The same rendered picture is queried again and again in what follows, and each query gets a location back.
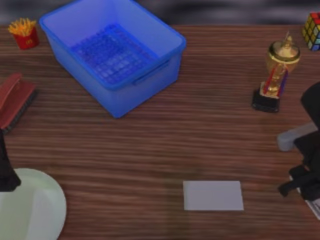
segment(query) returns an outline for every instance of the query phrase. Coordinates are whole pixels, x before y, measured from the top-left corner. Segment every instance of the yellow logo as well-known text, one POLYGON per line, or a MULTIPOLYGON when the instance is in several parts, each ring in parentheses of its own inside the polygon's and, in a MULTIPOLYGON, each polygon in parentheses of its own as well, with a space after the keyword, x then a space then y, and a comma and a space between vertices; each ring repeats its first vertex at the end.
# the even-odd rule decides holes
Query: yellow logo
POLYGON ((32 42, 31 39, 29 39, 29 40, 27 40, 25 43, 26 43, 27 45, 30 45, 30 44, 32 44, 33 42, 32 42))

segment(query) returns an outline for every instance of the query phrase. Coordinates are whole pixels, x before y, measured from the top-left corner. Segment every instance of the wooden table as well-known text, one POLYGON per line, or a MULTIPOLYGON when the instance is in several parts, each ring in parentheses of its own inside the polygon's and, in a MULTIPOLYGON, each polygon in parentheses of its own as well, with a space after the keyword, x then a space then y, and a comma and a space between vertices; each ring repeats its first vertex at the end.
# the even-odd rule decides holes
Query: wooden table
POLYGON ((0 29, 1 82, 39 90, 6 136, 15 168, 52 175, 68 214, 60 240, 316 240, 320 222, 294 191, 277 192, 302 156, 277 134, 310 121, 300 97, 319 81, 320 55, 300 26, 177 26, 187 38, 179 80, 113 119, 41 45, 20 51, 0 29), (264 56, 291 30, 302 59, 277 114, 254 111, 264 56), (183 180, 241 181, 245 211, 184 211, 183 180))

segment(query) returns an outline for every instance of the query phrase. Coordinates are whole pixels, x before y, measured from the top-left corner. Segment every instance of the dark background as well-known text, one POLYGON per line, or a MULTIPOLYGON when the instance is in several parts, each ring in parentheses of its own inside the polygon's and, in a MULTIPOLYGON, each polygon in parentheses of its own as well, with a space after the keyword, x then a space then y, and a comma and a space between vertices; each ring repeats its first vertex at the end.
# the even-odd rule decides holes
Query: dark background
MULTIPOLYGON (((0 24, 37 19, 71 0, 0 0, 0 24)), ((168 24, 302 24, 319 0, 137 0, 168 24)))

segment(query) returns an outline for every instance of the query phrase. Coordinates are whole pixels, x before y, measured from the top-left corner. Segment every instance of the black object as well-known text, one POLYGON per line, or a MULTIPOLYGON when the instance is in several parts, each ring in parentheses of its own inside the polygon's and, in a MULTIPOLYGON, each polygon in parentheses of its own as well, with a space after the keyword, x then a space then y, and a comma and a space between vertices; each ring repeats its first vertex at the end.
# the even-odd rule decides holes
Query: black object
MULTIPOLYGON (((301 97, 305 111, 320 129, 320 82, 311 86, 301 97)), ((294 141, 303 155, 302 165, 290 169, 292 181, 282 184, 278 190, 286 197, 289 191, 300 189, 305 200, 320 198, 320 131, 315 131, 294 141)))
POLYGON ((277 113, 279 111, 280 99, 260 95, 260 89, 253 92, 252 107, 255 110, 267 113, 277 113))
POLYGON ((21 180, 10 164, 4 134, 0 130, 0 192, 13 192, 20 185, 21 180))

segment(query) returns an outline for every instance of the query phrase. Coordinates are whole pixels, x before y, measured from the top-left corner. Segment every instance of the brush bristles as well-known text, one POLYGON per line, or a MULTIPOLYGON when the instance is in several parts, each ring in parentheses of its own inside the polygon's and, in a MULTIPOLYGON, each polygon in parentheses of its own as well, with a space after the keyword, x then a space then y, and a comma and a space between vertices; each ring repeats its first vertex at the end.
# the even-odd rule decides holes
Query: brush bristles
POLYGON ((21 118, 21 116, 24 114, 24 112, 30 106, 30 104, 32 103, 34 98, 37 96, 37 93, 38 92, 35 90, 35 91, 33 91, 33 93, 30 94, 30 96, 25 101, 25 103, 23 104, 23 106, 21 107, 21 109, 19 110, 17 115, 14 117, 14 119, 11 121, 9 126, 7 126, 6 128, 2 129, 2 132, 3 132, 4 135, 7 134, 8 132, 10 132, 16 126, 16 124, 18 123, 18 121, 21 118))

